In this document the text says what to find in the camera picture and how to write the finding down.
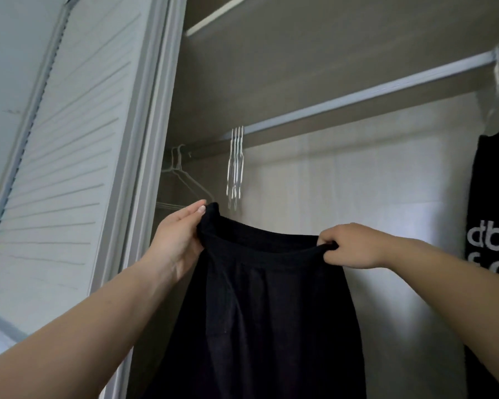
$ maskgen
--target closet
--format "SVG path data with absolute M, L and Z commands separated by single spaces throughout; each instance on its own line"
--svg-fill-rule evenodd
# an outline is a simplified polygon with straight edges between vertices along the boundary
M 205 18 L 194 3 L 185 31 Z M 182 168 L 224 216 L 253 227 L 318 234 L 354 221 L 463 254 L 493 64 L 245 134 L 236 211 L 226 197 L 229 132 L 488 52 L 499 42 L 499 0 L 244 0 L 190 32 L 164 168 L 171 154 L 177 160 L 170 148 L 184 144 Z M 192 189 L 163 173 L 157 200 L 210 200 Z M 156 209 L 152 233 L 169 213 Z M 346 276 L 368 398 L 465 398 L 464 348 L 439 316 L 389 271 L 347 269 Z M 139 397 L 159 364 L 189 280 L 135 346 L 128 397 Z
M 132 265 L 172 207 L 209 194 L 269 231 L 354 221 L 462 255 L 498 44 L 499 0 L 69 0 L 0 187 L 0 255 L 14 259 L 0 268 L 3 345 Z M 241 126 L 234 210 L 226 171 Z M 79 167 L 59 172 L 65 158 Z M 178 164 L 201 188 L 162 171 Z M 140 397 L 191 276 L 102 397 Z M 438 315 L 389 271 L 346 277 L 368 398 L 465 398 L 464 348 Z

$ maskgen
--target closet rod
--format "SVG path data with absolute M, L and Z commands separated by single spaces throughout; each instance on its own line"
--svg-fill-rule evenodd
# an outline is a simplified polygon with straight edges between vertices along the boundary
M 299 109 L 297 111 L 285 113 L 283 115 L 272 117 L 271 119 L 266 119 L 249 126 L 245 126 L 244 134 L 256 133 L 258 131 L 266 130 L 271 127 L 276 127 L 282 124 L 293 122 L 294 120 L 304 119 L 305 117 L 318 115 L 320 113 L 332 111 L 333 109 L 353 105 L 358 102 L 401 91 L 406 88 L 412 88 L 413 86 L 418 86 L 421 84 L 426 84 L 427 82 L 447 78 L 452 75 L 473 70 L 474 68 L 487 66 L 494 62 L 495 54 L 493 51 L 481 53 L 472 57 L 467 57 L 456 62 L 431 68 L 430 70 L 409 75 L 398 80 L 386 82 L 385 84 L 373 86 L 356 93 L 350 93 L 339 98 L 331 99 L 316 105 Z M 224 140 L 231 140 L 231 131 L 226 132 L 217 139 L 217 141 Z

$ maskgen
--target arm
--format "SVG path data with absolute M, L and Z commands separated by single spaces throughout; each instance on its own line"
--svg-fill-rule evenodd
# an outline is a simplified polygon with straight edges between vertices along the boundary
M 499 381 L 499 275 L 415 239 L 359 224 L 325 230 L 318 244 L 336 241 L 327 263 L 385 267 L 407 282 L 468 345 Z
M 169 215 L 142 259 L 0 355 L 0 397 L 95 398 L 202 247 L 205 201 Z

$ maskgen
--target hand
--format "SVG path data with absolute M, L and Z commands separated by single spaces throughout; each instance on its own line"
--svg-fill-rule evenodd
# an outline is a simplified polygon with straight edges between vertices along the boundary
M 205 200 L 197 201 L 161 221 L 141 261 L 160 268 L 169 266 L 175 281 L 179 281 L 203 250 L 196 237 L 196 226 L 205 213 L 205 203 Z
M 391 248 L 402 238 L 365 227 L 343 224 L 326 229 L 318 238 L 318 245 L 336 241 L 338 249 L 324 254 L 326 263 L 350 268 L 387 267 Z

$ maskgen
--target black fabric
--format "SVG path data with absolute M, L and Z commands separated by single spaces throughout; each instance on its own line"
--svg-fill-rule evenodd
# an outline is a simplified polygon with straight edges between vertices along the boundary
M 207 206 L 200 255 L 144 399 L 365 398 L 360 330 L 317 237 L 258 230 Z
M 481 135 L 473 162 L 466 226 L 468 261 L 499 273 L 499 133 Z M 466 347 L 469 399 L 499 399 L 499 383 Z

